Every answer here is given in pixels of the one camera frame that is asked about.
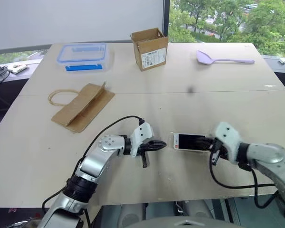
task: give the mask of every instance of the purple spoon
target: purple spoon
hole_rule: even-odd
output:
[[[255,61],[252,59],[228,59],[228,58],[211,58],[209,55],[202,51],[196,52],[196,57],[198,58],[198,61],[203,64],[210,65],[214,63],[215,61],[232,61],[232,62],[238,62],[238,63],[254,63]]]

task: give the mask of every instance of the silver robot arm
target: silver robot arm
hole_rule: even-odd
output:
[[[213,136],[216,143],[221,143],[227,149],[226,159],[239,166],[248,164],[269,177],[285,202],[285,149],[283,147],[268,143],[244,143],[239,133],[226,122],[219,123]],[[217,161],[218,156],[219,151],[214,154],[214,161]]]
[[[67,181],[67,185],[44,215],[38,228],[81,227],[82,221],[79,215],[82,215],[84,209],[87,208],[99,179],[108,169],[110,160],[122,153],[135,157],[143,142],[152,137],[151,126],[144,122],[134,130],[130,138],[114,135],[101,138],[96,148],[88,153],[80,163],[74,176]],[[158,150],[164,147],[165,143],[157,147],[153,144],[152,146],[154,150]]]

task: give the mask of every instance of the green tree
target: green tree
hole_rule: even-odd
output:
[[[22,52],[0,54],[0,64],[25,61],[28,59],[28,56],[30,56],[33,53],[35,53],[35,51],[22,51]]]
[[[285,1],[261,0],[250,12],[245,31],[228,42],[251,42],[261,54],[285,56]]]
[[[195,25],[195,27],[199,29],[199,34],[206,28],[206,26],[207,22],[205,20],[199,20],[198,23]]]
[[[265,30],[285,34],[285,1],[261,0],[248,17],[247,32]]]
[[[214,24],[217,25],[219,41],[229,34],[239,30],[241,23],[245,21],[243,7],[250,4],[251,0],[219,0],[216,2],[217,12]]]
[[[208,15],[214,14],[212,0],[178,0],[177,4],[179,4],[182,11],[189,12],[190,18],[194,18],[191,23],[194,26],[194,32],[196,32],[201,20],[204,21]]]
[[[191,24],[192,18],[189,13],[182,12],[174,2],[170,4],[169,30],[168,36],[170,42],[195,42],[195,38],[190,31],[184,28],[185,24]]]

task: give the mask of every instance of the barcode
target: barcode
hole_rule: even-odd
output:
[[[156,53],[157,52],[157,50],[156,51],[153,51],[153,52],[149,52],[149,53],[147,53],[147,55],[152,55],[152,54],[154,54],[154,53]]]

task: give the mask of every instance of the window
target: window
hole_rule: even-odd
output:
[[[171,0],[170,42],[249,42],[285,57],[285,0]]]
[[[35,50],[0,54],[0,64],[4,65],[20,61],[43,59],[47,51],[48,50]]]

